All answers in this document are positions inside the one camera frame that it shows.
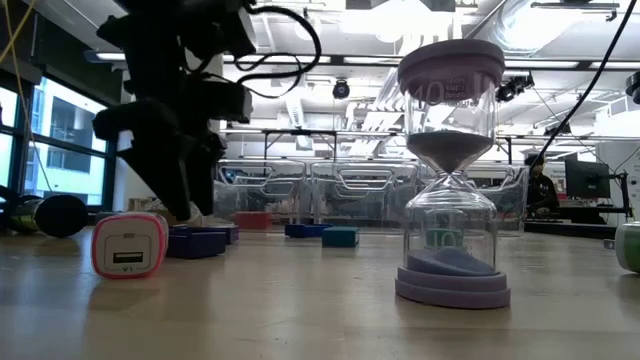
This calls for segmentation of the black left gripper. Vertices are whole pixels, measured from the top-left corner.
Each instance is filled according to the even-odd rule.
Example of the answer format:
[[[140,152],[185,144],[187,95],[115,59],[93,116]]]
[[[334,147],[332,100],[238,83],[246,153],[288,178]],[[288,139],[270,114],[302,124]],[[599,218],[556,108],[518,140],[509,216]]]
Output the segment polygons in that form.
[[[192,201],[203,215],[214,208],[214,170],[226,141],[208,129],[210,120],[246,122],[248,91],[214,81],[205,71],[213,57],[255,53],[249,12],[253,0],[114,0],[124,10],[98,28],[99,38],[121,50],[137,100],[100,111],[95,135],[115,141],[124,131],[134,143],[118,155],[177,220],[191,218],[183,159],[176,146],[192,152]],[[189,50],[199,61],[187,63]]]

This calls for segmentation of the purple digital timer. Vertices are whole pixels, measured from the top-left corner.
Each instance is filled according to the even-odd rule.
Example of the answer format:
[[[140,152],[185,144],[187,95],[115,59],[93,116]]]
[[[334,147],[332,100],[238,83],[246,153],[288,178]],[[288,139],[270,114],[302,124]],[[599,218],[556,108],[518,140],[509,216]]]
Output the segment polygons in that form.
[[[215,228],[172,227],[169,229],[166,256],[179,259],[203,259],[223,254],[227,233]]]

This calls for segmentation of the red adapter box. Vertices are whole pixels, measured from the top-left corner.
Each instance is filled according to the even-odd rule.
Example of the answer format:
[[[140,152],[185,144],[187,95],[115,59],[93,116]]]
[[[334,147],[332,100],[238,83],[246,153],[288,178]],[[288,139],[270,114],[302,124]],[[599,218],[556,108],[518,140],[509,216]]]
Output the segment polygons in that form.
[[[273,220],[270,212],[263,211],[238,211],[233,214],[233,221],[237,227],[243,230],[268,230]]]

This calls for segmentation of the pink white USB charger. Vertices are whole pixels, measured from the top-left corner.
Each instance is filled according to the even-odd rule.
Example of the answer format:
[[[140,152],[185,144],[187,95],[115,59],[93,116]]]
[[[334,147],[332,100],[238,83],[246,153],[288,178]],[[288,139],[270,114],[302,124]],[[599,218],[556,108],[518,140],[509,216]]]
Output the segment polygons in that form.
[[[164,261],[168,242],[169,226],[157,213],[125,212],[106,217],[93,229],[93,269],[109,279],[150,277]]]

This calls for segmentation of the clear plastic bin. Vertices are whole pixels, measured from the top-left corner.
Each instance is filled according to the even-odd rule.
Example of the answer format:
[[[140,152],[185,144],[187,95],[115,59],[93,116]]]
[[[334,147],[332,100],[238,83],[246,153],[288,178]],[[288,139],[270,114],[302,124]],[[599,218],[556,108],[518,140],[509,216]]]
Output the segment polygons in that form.
[[[292,160],[225,159],[214,183],[214,216],[233,221],[238,211],[272,214],[272,226],[295,224],[301,217],[306,168]]]
[[[416,195],[417,175],[418,168],[409,163],[314,163],[310,167],[313,221],[399,231],[405,205]]]
[[[413,222],[440,229],[521,232],[527,177],[526,168],[508,166],[497,186],[481,187],[466,171],[439,171],[406,212]]]

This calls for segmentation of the teal block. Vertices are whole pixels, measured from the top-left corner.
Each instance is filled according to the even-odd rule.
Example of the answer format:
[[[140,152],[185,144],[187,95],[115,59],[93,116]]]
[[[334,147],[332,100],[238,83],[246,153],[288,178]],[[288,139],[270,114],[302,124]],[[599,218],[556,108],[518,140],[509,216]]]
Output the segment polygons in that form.
[[[357,227],[333,226],[322,231],[322,246],[332,248],[355,248],[359,244]]]

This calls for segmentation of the black framed background table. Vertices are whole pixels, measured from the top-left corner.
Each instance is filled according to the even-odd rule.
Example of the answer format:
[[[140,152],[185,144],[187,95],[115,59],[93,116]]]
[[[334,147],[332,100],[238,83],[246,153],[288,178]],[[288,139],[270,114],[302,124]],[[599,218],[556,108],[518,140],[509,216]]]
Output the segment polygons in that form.
[[[333,157],[331,160],[333,162],[337,161],[337,148],[338,148],[338,133],[335,130],[309,130],[309,129],[263,129],[261,133],[264,135],[264,148],[263,148],[263,159],[267,160],[268,158],[268,149],[283,135],[290,136],[305,136],[305,137],[313,137],[318,136],[325,141],[325,143],[329,146],[329,148],[333,151]],[[269,136],[272,134],[276,134],[277,138],[273,141],[269,141]]]

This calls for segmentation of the large window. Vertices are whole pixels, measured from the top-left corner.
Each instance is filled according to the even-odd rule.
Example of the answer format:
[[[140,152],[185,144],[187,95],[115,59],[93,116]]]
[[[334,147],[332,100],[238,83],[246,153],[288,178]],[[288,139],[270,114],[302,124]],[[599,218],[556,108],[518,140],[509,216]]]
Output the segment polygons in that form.
[[[47,77],[23,89],[0,86],[0,186],[107,205],[109,145],[92,128],[105,106]]]

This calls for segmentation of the blue digital timer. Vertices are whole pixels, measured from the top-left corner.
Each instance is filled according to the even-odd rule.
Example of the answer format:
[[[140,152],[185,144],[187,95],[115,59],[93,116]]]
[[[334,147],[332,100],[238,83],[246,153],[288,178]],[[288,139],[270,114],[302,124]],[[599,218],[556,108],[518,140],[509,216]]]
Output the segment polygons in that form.
[[[329,224],[287,224],[284,233],[290,238],[314,238],[321,237]]]

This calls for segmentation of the lavender sand hourglass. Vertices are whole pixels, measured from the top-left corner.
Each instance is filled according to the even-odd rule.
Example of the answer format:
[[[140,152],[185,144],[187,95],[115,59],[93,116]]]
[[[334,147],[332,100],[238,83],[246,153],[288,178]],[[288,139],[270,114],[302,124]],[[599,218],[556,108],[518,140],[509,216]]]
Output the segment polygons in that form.
[[[495,93],[505,70],[503,51],[476,39],[436,42],[407,54],[397,69],[405,100],[406,148],[427,168],[467,168],[495,143]],[[427,249],[425,233],[406,212],[397,295],[423,304],[496,309],[510,303],[505,273],[496,265],[497,233],[462,230],[465,250]]]

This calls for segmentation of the person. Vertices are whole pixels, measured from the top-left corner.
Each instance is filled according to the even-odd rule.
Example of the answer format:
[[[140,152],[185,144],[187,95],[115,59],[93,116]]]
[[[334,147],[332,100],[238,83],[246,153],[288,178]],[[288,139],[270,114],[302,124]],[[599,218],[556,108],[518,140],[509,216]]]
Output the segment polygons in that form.
[[[525,159],[529,167],[527,190],[527,212],[529,215],[555,212],[559,206],[556,188],[553,181],[544,171],[545,160],[537,154],[530,154]]]

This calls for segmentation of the black desk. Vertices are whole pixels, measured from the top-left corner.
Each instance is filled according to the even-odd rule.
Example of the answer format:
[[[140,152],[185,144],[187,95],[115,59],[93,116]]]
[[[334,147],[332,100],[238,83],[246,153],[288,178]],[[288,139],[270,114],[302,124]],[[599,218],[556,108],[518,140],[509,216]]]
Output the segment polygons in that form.
[[[559,207],[556,213],[528,217],[524,231],[530,233],[613,240],[617,227],[608,225],[601,215],[622,215],[630,220],[635,213],[632,208],[613,206]]]

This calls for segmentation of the black computer monitor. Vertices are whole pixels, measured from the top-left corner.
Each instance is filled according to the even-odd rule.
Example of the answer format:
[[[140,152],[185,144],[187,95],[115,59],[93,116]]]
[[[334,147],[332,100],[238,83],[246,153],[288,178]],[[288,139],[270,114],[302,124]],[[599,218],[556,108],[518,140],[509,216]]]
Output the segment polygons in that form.
[[[569,197],[604,199],[611,196],[610,175],[606,164],[566,160],[565,179]]]

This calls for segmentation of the green white USB charger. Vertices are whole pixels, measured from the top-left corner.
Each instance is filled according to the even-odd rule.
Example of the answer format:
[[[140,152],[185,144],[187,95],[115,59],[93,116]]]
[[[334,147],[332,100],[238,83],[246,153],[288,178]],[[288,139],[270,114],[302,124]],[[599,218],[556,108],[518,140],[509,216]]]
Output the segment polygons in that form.
[[[614,239],[605,239],[603,243],[606,249],[615,251],[623,269],[640,274],[640,221],[620,225]]]

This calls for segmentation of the silver air duct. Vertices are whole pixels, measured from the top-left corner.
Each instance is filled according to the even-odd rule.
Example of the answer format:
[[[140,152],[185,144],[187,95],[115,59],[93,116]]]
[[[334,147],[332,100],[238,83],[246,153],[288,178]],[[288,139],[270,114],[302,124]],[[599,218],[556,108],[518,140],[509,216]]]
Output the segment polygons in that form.
[[[528,57],[578,22],[599,15],[615,20],[620,8],[617,0],[507,0],[486,37],[506,55]]]

